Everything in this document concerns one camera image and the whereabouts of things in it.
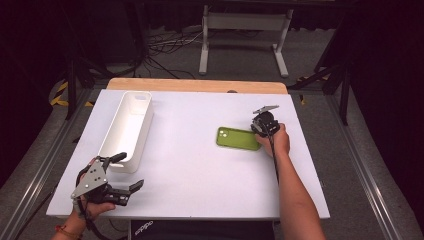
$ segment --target table leg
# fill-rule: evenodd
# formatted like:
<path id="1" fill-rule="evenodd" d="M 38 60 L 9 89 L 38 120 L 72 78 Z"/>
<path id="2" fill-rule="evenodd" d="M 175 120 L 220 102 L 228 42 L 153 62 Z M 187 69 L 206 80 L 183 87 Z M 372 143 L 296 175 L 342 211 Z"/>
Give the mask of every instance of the table leg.
<path id="1" fill-rule="evenodd" d="M 289 73 L 287 71 L 286 63 L 283 59 L 283 54 L 281 53 L 281 50 L 283 48 L 284 41 L 287 36 L 287 31 L 290 26 L 290 21 L 292 19 L 293 10 L 288 10 L 286 14 L 286 18 L 284 19 L 283 25 L 281 26 L 281 34 L 280 34 L 280 41 L 278 44 L 273 44 L 273 50 L 275 55 L 275 60 L 277 60 L 278 69 L 280 70 L 281 77 L 287 78 L 289 76 Z"/>
<path id="2" fill-rule="evenodd" d="M 199 74 L 206 75 L 208 69 L 208 55 L 209 55 L 209 42 L 208 42 L 208 6 L 205 5 L 203 9 L 203 44 L 202 53 L 200 55 Z"/>

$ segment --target human arm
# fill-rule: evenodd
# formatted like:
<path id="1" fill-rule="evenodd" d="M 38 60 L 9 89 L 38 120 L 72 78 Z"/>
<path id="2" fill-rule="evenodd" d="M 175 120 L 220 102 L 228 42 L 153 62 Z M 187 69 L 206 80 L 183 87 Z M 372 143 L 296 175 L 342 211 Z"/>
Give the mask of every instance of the human arm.
<path id="1" fill-rule="evenodd" d="M 96 219 L 101 213 L 115 209 L 115 205 L 112 203 L 93 204 L 89 203 L 87 206 L 87 212 L 90 213 L 92 220 Z M 65 223 L 61 228 L 66 232 L 75 236 L 81 236 L 86 228 L 86 222 L 84 219 L 78 217 L 78 213 L 72 210 L 72 213 L 66 219 Z M 76 239 L 68 236 L 64 232 L 56 231 L 56 234 L 52 237 L 52 240 L 68 240 Z"/>
<path id="2" fill-rule="evenodd" d="M 317 209 L 300 180 L 289 157 L 290 140 L 284 124 L 273 135 L 279 173 L 280 221 L 284 239 L 325 239 Z M 268 138 L 256 135 L 266 152 L 272 156 Z"/>
<path id="3" fill-rule="evenodd" d="M 81 196 L 81 205 L 84 207 L 86 217 L 94 221 L 100 214 L 115 209 L 113 203 L 101 203 L 95 204 L 86 202 L 84 196 Z M 65 239 L 79 239 L 82 236 L 85 228 L 87 227 L 85 219 L 78 216 L 75 209 L 72 209 L 72 213 L 66 219 L 62 226 L 56 227 L 56 234 L 52 237 L 52 240 L 65 240 Z"/>

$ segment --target tape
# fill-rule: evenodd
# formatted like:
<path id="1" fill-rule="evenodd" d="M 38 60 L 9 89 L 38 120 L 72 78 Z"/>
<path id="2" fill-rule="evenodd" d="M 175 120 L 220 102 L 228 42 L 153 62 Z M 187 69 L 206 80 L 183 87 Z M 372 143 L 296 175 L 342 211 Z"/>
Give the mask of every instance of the tape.
<path id="1" fill-rule="evenodd" d="M 297 80 L 296 80 L 296 82 L 302 82 L 302 81 L 305 81 L 306 79 L 308 79 L 309 77 L 300 77 L 300 78 L 298 78 Z M 328 77 L 327 76 L 325 76 L 325 77 L 322 77 L 322 78 L 320 78 L 320 79 L 318 79 L 317 81 L 318 82 L 320 82 L 320 81 L 327 81 L 328 80 Z M 303 96 L 303 94 L 299 94 L 299 97 L 300 97 L 300 103 L 302 104 L 302 105 L 305 105 L 306 104 L 306 100 L 305 100 L 305 97 Z"/>
<path id="2" fill-rule="evenodd" d="M 60 106 L 69 106 L 69 102 L 68 101 L 63 101 L 60 100 L 60 97 L 62 96 L 62 94 L 65 92 L 66 88 L 68 87 L 68 81 L 65 79 L 63 80 L 63 83 L 60 85 L 59 89 L 57 90 L 56 94 L 53 97 L 53 100 L 50 101 L 50 105 L 54 106 L 54 105 L 60 105 Z M 94 104 L 96 104 L 95 101 L 88 101 L 85 103 L 84 106 L 86 107 L 93 107 Z"/>

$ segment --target wrist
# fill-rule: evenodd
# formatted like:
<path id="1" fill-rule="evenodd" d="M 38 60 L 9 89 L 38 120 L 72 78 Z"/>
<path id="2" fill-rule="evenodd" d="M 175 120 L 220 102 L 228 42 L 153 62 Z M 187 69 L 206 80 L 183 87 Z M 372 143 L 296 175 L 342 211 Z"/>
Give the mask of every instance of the wrist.
<path id="1" fill-rule="evenodd" d="M 78 213 L 72 211 L 66 220 L 64 226 L 66 226 L 66 231 L 75 235 L 81 235 L 86 227 L 86 222 L 84 219 L 81 219 L 78 216 Z"/>
<path id="2" fill-rule="evenodd" d="M 288 152 L 277 152 L 276 153 L 277 164 L 280 165 L 285 162 L 291 162 Z"/>
<path id="3" fill-rule="evenodd" d="M 52 240 L 54 239 L 81 240 L 82 239 L 82 234 L 74 234 L 74 233 L 68 232 L 66 225 L 63 225 L 63 226 L 56 225 L 55 230 L 56 230 L 56 235 L 52 238 Z"/>

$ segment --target forearm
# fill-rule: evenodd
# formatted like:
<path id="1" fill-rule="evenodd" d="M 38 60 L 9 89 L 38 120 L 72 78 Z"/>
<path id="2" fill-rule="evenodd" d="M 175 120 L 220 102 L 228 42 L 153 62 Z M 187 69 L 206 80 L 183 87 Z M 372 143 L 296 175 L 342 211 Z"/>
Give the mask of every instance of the forearm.
<path id="1" fill-rule="evenodd" d="M 69 215 L 68 219 L 66 219 L 65 223 L 62 225 L 65 227 L 65 230 L 68 233 L 73 235 L 82 235 L 85 230 L 86 223 L 84 219 L 78 217 L 78 214 L 75 211 L 72 211 L 71 215 Z M 56 232 L 53 236 L 52 240 L 65 240 L 65 239 L 75 239 L 70 236 L 67 236 L 64 233 Z"/>
<path id="2" fill-rule="evenodd" d="M 277 153 L 277 163 L 284 239 L 325 239 L 315 204 L 288 154 Z"/>

